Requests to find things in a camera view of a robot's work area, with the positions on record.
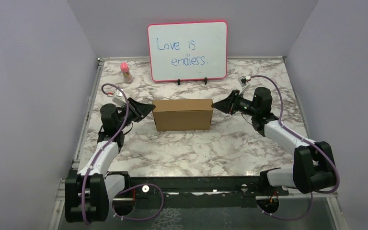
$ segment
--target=clear plastic bottle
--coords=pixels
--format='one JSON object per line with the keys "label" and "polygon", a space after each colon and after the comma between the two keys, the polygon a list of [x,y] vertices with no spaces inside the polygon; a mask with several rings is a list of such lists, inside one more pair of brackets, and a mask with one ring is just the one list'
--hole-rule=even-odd
{"label": "clear plastic bottle", "polygon": [[129,66],[127,65],[127,63],[123,62],[120,65],[120,68],[123,73],[123,78],[125,80],[125,83],[131,83],[133,81],[133,77],[132,77],[132,74],[130,74]]}

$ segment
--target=box lid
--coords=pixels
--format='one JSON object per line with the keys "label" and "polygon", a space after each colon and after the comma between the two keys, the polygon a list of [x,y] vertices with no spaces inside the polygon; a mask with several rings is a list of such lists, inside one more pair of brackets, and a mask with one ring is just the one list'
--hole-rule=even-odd
{"label": "box lid", "polygon": [[179,100],[154,100],[153,104],[157,112],[171,111],[212,111],[212,99],[179,99]]}

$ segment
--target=cardboard box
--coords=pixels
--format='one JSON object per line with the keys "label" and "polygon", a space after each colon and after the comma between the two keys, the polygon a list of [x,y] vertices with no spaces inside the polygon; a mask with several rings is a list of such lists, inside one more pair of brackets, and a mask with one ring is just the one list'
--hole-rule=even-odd
{"label": "cardboard box", "polygon": [[155,100],[157,131],[208,130],[212,119],[212,99]]}

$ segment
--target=marble pattern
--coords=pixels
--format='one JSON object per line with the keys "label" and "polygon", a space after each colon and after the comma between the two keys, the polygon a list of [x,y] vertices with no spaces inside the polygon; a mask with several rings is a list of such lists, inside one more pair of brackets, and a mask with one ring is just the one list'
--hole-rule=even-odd
{"label": "marble pattern", "polygon": [[[203,82],[155,83],[150,77],[148,61],[127,61],[133,75],[131,84],[123,83],[121,61],[104,64],[100,85],[85,144],[80,156],[80,169],[88,162],[96,148],[97,133],[101,127],[99,109],[112,99],[101,92],[104,83],[124,88],[128,97],[152,103],[160,99],[212,98],[222,100],[233,89],[240,89],[237,78],[246,75],[266,75],[278,84],[284,98],[285,124],[306,136],[290,80],[283,60],[228,60],[228,75],[224,80]],[[252,99],[253,89],[265,86],[272,91],[272,112],[279,114],[279,97],[271,83],[264,79],[251,81],[245,98]],[[131,176],[229,176],[258,175],[260,171],[292,165],[291,154],[272,140],[259,135],[245,122],[240,113],[233,116],[214,110],[208,131],[157,132],[152,114],[125,137],[120,154],[113,160],[109,171],[128,171]]]}

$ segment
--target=table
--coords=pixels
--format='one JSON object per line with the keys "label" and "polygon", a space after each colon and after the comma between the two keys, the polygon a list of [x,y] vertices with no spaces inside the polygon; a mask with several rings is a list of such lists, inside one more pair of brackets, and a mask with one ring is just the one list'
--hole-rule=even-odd
{"label": "table", "polygon": [[[123,83],[119,65],[127,62],[133,75],[131,84]],[[89,161],[96,149],[98,131],[102,125],[99,109],[112,98],[101,92],[104,83],[116,84],[128,97],[143,103],[160,99],[212,98],[214,102],[226,98],[241,86],[240,76],[266,75],[279,86],[284,99],[284,123],[306,136],[299,106],[295,98],[284,61],[274,59],[229,59],[228,75],[223,80],[155,83],[150,77],[146,60],[106,61],[90,114],[83,141],[79,169]],[[272,91],[272,112],[279,114],[279,97],[274,86],[265,79],[253,79],[244,94],[252,99],[254,88],[265,86]],[[262,137],[237,113],[233,116],[214,110],[211,128],[207,131],[157,132],[152,114],[126,135],[120,154],[109,171],[128,171],[131,176],[240,176],[258,175],[260,171],[291,166],[291,154],[272,140]]]}

